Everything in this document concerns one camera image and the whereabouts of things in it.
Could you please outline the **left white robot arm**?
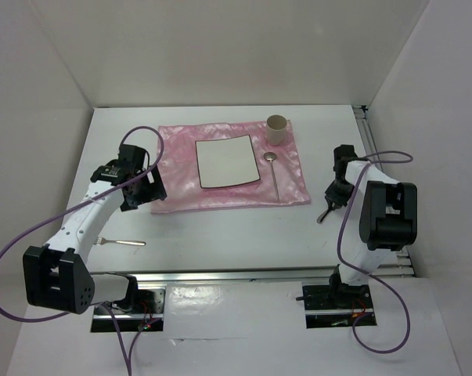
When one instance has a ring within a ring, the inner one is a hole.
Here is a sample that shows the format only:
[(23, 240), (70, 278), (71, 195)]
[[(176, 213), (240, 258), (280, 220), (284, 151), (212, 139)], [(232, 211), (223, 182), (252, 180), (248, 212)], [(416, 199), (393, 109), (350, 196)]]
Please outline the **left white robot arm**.
[(41, 247), (23, 254), (27, 301), (32, 306), (81, 314), (96, 303), (112, 302), (123, 313), (139, 305), (138, 282), (123, 273), (91, 275), (89, 252), (115, 211), (128, 212), (167, 196), (158, 168), (145, 170), (148, 153), (123, 144), (116, 159), (90, 178), (88, 205), (76, 210)]

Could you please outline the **square white plate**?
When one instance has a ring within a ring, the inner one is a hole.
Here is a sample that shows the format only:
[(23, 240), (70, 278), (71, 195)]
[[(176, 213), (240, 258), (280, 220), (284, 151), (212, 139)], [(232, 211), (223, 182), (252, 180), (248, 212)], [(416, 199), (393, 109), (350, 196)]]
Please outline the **square white plate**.
[(201, 188), (229, 188), (261, 179), (249, 135), (198, 140), (195, 145)]

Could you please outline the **silver knife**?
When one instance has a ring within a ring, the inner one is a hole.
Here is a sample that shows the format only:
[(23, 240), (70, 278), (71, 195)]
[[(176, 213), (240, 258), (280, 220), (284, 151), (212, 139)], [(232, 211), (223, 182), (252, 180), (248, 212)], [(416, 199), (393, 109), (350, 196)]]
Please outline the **silver knife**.
[(317, 219), (316, 219), (316, 222), (318, 224), (321, 224), (324, 219), (328, 216), (329, 213), (331, 213), (333, 211), (333, 209), (331, 208), (327, 208)]

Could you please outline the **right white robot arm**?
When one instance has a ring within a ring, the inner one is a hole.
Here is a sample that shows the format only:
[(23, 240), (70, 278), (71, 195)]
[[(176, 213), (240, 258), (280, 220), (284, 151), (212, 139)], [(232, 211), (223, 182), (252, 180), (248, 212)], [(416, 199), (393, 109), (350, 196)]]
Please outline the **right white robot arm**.
[(353, 259), (341, 255), (340, 233), (337, 256), (340, 265), (330, 276), (326, 297), (336, 307), (346, 306), (354, 293), (367, 284), (392, 251), (413, 244), (417, 235), (417, 188), (384, 174), (375, 161), (360, 157), (352, 145), (342, 144), (333, 150), (334, 180), (325, 191), (327, 209), (317, 218), (321, 223), (329, 213), (346, 207), (362, 196), (359, 238)]

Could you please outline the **aluminium table rail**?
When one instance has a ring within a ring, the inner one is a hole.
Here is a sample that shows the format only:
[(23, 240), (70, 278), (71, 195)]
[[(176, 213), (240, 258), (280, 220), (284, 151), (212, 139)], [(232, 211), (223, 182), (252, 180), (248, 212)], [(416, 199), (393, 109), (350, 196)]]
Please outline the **aluminium table rail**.
[(165, 199), (124, 212), (123, 193), (97, 183), (47, 246), (102, 272), (301, 267), (333, 249), (340, 281), (362, 284), (415, 241), (417, 189), (340, 143), (350, 121), (347, 108), (307, 108), (281, 142), (263, 121), (162, 127)]

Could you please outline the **silver spoon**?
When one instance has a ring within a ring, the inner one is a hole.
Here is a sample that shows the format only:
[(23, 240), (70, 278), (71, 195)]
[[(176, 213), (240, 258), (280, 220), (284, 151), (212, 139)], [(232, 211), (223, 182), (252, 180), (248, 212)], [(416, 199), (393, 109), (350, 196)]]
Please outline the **silver spoon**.
[(275, 172), (275, 169), (274, 169), (274, 161), (277, 159), (277, 155), (274, 152), (267, 151), (267, 152), (264, 153), (263, 157), (270, 165), (273, 186), (274, 186), (274, 190), (275, 190), (275, 193), (276, 193), (276, 199), (277, 199), (277, 201), (280, 201), (279, 187), (278, 187), (278, 183), (277, 183), (276, 172)]

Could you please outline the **pink satin cloth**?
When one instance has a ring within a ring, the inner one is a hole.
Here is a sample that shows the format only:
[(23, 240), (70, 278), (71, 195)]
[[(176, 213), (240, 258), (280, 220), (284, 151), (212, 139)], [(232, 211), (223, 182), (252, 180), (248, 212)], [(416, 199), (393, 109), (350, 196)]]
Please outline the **pink satin cloth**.
[[(305, 186), (292, 127), (286, 127), (286, 139), (281, 145), (271, 146), (266, 140), (265, 126), (265, 121), (160, 126), (158, 131), (164, 141), (158, 147), (164, 153), (157, 167), (168, 196), (162, 201), (154, 201), (151, 211), (157, 214), (309, 204), (311, 199)], [(244, 135), (251, 138), (261, 179), (229, 188), (201, 188), (195, 142)], [(276, 199), (270, 165), (263, 157), (267, 151), (277, 155), (274, 169), (280, 201)]]

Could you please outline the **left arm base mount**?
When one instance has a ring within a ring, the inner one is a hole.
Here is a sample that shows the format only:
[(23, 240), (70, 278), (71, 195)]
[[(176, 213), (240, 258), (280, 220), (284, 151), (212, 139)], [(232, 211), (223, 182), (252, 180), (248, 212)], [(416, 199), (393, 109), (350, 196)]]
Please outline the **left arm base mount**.
[[(139, 288), (133, 303), (107, 302), (117, 326), (124, 333), (161, 332), (164, 329), (166, 288), (160, 286)], [(102, 306), (94, 308), (91, 333), (115, 333), (116, 328), (109, 312)]]

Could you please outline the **beige cup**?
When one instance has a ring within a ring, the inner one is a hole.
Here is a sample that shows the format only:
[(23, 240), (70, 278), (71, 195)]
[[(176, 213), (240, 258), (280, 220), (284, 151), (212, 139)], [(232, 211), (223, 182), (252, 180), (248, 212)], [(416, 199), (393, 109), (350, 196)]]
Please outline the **beige cup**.
[(266, 120), (266, 140), (271, 146), (281, 145), (287, 134), (287, 119), (281, 115), (274, 114)]

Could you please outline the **silver fork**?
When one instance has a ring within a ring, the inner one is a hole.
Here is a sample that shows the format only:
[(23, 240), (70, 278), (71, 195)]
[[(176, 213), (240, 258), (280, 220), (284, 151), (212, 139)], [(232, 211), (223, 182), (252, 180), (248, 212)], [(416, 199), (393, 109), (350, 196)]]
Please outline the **silver fork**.
[(146, 246), (146, 242), (139, 241), (139, 240), (109, 240), (104, 237), (98, 237), (94, 245), (103, 246), (105, 244), (120, 244), (126, 246), (134, 246), (134, 247), (143, 247)]

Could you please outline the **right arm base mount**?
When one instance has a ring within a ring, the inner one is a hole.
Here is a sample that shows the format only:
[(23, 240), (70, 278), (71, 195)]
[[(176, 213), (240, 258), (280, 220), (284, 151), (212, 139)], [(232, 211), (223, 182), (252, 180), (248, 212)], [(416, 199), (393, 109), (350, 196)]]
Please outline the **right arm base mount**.
[(304, 285), (295, 300), (303, 303), (307, 329), (351, 327), (357, 319), (358, 326), (377, 325), (367, 285), (346, 291), (334, 291), (332, 285)]

